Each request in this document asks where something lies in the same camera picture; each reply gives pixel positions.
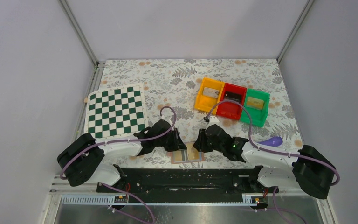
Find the floral tablecloth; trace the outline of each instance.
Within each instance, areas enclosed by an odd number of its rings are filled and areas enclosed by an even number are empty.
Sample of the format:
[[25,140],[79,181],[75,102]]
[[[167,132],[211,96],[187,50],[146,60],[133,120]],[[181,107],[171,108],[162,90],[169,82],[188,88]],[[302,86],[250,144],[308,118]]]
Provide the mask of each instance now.
[[[253,139],[283,138],[281,147],[300,149],[302,140],[290,105],[278,63],[275,59],[215,60],[107,60],[99,89],[143,83],[149,125],[160,118],[159,110],[169,105],[177,113],[176,127],[184,142],[197,139],[205,128],[205,112],[194,109],[202,79],[208,77],[270,93],[268,116],[264,127],[253,127]],[[218,117],[225,131],[247,138],[249,125]],[[205,154],[205,161],[171,164],[163,148],[139,157],[119,157],[104,161],[123,168],[246,168],[242,162],[228,160],[219,152]]]

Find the green and white checkered board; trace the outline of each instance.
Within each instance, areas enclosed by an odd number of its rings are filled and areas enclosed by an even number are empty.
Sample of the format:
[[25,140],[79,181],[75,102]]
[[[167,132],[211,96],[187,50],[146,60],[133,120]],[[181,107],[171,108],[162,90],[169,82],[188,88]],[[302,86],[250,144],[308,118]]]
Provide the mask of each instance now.
[[100,139],[141,131],[148,124],[145,106],[142,84],[95,91],[88,97],[84,132]]

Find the white wall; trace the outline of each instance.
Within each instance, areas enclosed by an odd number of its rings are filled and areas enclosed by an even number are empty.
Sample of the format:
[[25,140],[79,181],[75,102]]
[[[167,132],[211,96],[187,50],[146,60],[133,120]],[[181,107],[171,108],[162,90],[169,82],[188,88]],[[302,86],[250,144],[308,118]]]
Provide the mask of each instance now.
[[307,0],[68,0],[99,60],[277,58]]
[[358,223],[358,1],[316,1],[281,69],[305,143],[341,174],[339,223]]
[[0,0],[0,224],[34,224],[92,64],[55,0]]

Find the gray floor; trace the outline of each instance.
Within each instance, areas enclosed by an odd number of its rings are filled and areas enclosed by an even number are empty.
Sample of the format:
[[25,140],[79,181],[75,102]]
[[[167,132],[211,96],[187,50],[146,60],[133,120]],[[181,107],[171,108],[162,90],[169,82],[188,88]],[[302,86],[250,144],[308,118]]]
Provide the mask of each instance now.
[[[277,197],[278,207],[291,209],[302,215],[309,224],[321,224],[322,218],[315,199],[309,196]],[[270,198],[269,207],[273,207]],[[276,211],[254,212],[239,206],[152,206],[158,224],[285,224]],[[143,206],[126,206],[122,209],[142,220],[151,221]],[[295,224],[304,222],[283,212]],[[62,204],[56,224],[138,224],[140,222],[119,213],[112,213],[107,206]]]

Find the metal corner post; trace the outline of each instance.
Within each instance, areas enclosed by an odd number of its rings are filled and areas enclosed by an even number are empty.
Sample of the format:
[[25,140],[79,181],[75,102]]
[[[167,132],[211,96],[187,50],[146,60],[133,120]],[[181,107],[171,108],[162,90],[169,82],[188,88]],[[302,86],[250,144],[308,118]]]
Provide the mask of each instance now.
[[68,17],[70,24],[72,25],[73,29],[75,30],[77,37],[79,37],[79,40],[82,43],[84,49],[86,50],[87,55],[89,56],[91,62],[94,64],[94,66],[97,66],[98,59],[95,56],[93,50],[91,49],[91,46],[88,43],[86,37],[84,36],[82,29],[80,29],[80,26],[77,23],[76,18],[73,15],[72,10],[70,9],[70,7],[68,5],[68,2],[66,0],[58,0],[58,2],[61,4],[62,9],[64,10],[64,13]]
[[279,55],[277,57],[277,62],[278,64],[281,63],[283,57],[285,56],[285,53],[287,52],[287,50],[289,49],[294,37],[296,36],[298,30],[300,29],[301,25],[303,24],[305,18],[308,15],[308,12],[310,11],[310,9],[312,8],[312,5],[314,4],[315,0],[308,0],[307,3],[305,4],[302,12],[300,13],[300,16],[298,17],[293,29],[291,30],[285,44],[282,47],[281,52],[279,52]]

